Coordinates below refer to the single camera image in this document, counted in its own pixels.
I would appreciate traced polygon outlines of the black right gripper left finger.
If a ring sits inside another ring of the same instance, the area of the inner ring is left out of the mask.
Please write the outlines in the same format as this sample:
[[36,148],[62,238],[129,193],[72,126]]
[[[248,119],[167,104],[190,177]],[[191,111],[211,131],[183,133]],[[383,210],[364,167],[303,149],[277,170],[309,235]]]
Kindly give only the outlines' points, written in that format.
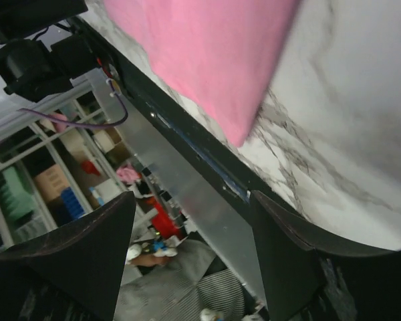
[[0,252],[0,320],[112,320],[135,209],[124,192]]

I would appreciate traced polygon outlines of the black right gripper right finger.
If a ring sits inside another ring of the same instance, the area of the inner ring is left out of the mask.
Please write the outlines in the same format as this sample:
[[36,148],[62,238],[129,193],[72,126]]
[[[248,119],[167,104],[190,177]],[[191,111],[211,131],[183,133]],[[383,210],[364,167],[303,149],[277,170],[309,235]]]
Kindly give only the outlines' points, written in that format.
[[401,320],[401,250],[358,243],[260,191],[251,225],[272,320]]

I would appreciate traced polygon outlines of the pink t shirt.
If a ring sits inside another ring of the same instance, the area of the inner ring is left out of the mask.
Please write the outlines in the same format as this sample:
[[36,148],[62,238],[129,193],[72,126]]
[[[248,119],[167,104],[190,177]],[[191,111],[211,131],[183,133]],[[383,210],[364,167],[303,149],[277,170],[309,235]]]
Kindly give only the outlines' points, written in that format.
[[198,104],[233,146],[248,137],[298,1],[106,1],[152,71]]

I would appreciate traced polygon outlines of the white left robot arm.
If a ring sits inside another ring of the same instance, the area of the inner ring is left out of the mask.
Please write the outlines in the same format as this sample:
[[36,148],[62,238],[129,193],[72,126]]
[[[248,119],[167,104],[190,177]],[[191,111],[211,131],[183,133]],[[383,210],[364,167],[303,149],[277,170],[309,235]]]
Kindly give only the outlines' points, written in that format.
[[0,1],[0,76],[8,95],[31,102],[71,90],[97,68],[87,41],[61,24],[88,10],[85,1]]

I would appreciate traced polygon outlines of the aluminium frame rail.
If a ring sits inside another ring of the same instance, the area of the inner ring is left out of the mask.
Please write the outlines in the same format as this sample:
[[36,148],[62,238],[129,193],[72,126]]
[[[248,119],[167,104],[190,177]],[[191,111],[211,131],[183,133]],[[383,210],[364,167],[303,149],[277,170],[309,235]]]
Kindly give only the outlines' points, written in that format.
[[123,94],[112,96],[102,70],[87,73],[94,95],[106,116],[116,122],[131,157],[132,166],[150,171],[199,234],[262,303],[266,302],[259,260],[251,226],[207,182]]

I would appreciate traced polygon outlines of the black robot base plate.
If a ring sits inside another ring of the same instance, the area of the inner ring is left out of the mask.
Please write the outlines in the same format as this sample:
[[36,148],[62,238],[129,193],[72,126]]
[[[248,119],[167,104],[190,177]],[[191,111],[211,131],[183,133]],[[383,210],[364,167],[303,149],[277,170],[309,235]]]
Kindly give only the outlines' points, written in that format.
[[248,193],[260,191],[278,207],[298,216],[305,213],[289,169],[299,153],[275,133],[287,130],[287,121],[274,123],[266,117],[274,107],[262,107],[247,141],[241,148],[233,147],[194,102],[154,77],[141,47],[112,22],[95,29],[85,18],[70,21],[116,67],[119,84],[134,107],[146,118],[150,112],[163,117],[164,122],[149,121],[234,209],[246,208]]

